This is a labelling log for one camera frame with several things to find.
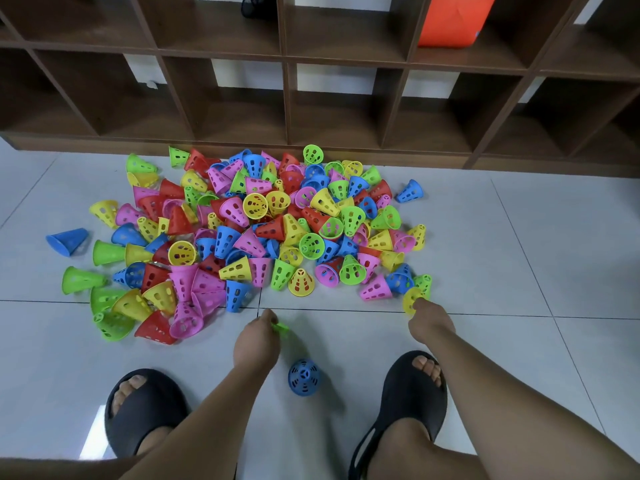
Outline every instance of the foot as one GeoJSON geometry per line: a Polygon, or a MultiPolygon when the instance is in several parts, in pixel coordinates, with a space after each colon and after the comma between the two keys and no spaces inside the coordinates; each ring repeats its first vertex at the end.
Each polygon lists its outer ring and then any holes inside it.
{"type": "MultiPolygon", "coordinates": [[[[423,371],[436,386],[442,385],[441,369],[434,361],[420,355],[413,359],[412,366],[423,371]]],[[[396,462],[409,450],[408,446],[415,444],[432,446],[427,428],[420,421],[402,418],[389,426],[382,434],[378,448],[369,462],[368,480],[387,478],[386,473],[395,468],[396,462]]]]}
{"type": "MultiPolygon", "coordinates": [[[[120,411],[120,407],[127,400],[127,397],[135,391],[135,389],[139,389],[142,387],[142,384],[147,382],[147,378],[144,376],[133,376],[128,381],[124,381],[120,384],[120,387],[116,394],[113,396],[113,401],[111,402],[111,414],[116,416],[118,411],[120,411]]],[[[138,448],[138,452],[136,454],[144,454],[156,446],[158,446],[166,436],[171,433],[173,428],[168,426],[162,426],[160,428],[156,428],[151,431],[145,439],[140,443],[140,447],[138,448]]]]}

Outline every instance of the black slipper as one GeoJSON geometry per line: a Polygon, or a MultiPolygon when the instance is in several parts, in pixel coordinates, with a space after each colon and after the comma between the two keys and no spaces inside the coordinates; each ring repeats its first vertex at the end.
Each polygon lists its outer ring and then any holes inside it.
{"type": "Polygon", "coordinates": [[[128,373],[111,391],[104,409],[104,429],[111,449],[118,458],[135,456],[140,443],[161,426],[175,428],[188,415],[187,402],[180,387],[162,372],[139,369],[128,373]],[[120,384],[135,375],[147,382],[127,396],[116,416],[111,414],[113,396],[120,384]]]}
{"type": "Polygon", "coordinates": [[[382,434],[399,419],[417,419],[427,428],[431,441],[435,441],[447,413],[447,383],[440,373],[442,385],[436,386],[427,374],[412,365],[420,355],[438,363],[427,352],[414,350],[402,355],[389,369],[382,387],[380,413],[353,453],[349,480],[360,480],[366,473],[382,434]]]}

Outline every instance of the hand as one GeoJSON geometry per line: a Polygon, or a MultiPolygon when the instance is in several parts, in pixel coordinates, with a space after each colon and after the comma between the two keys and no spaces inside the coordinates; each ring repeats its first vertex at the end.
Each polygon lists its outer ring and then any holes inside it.
{"type": "Polygon", "coordinates": [[[272,327],[278,317],[270,309],[263,311],[244,327],[234,346],[234,367],[268,374],[280,355],[280,334],[272,327]]]}
{"type": "Polygon", "coordinates": [[[409,320],[409,331],[414,339],[426,345],[426,338],[429,331],[434,327],[441,327],[446,330],[456,332],[451,317],[444,311],[444,308],[427,301],[424,298],[418,298],[413,304],[415,315],[409,320]]]}

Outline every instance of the orange box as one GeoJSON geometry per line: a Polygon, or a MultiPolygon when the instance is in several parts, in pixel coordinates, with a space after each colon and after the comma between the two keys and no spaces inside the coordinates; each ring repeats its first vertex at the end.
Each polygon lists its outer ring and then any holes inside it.
{"type": "Polygon", "coordinates": [[[495,0],[431,0],[418,47],[468,47],[495,0]]]}

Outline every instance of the person's right arm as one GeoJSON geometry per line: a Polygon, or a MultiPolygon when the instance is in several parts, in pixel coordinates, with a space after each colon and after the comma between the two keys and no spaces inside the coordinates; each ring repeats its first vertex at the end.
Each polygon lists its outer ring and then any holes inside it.
{"type": "Polygon", "coordinates": [[[457,336],[443,307],[425,299],[414,307],[409,330],[440,363],[492,480],[640,478],[640,465],[596,428],[457,336]]]}

